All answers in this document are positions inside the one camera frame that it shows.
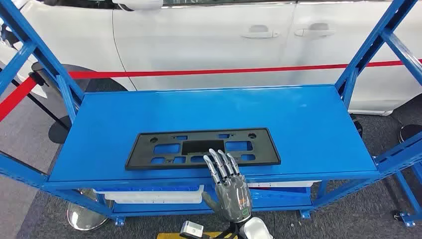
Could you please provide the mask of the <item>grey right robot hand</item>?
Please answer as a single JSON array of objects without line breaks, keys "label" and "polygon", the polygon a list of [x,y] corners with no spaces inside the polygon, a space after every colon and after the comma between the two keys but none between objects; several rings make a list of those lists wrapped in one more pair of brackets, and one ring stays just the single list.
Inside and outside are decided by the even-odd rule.
[{"label": "grey right robot hand", "polygon": [[204,155],[210,175],[215,183],[217,201],[203,191],[202,199],[216,214],[228,222],[241,223],[251,217],[252,200],[245,177],[230,153],[210,148]]}]

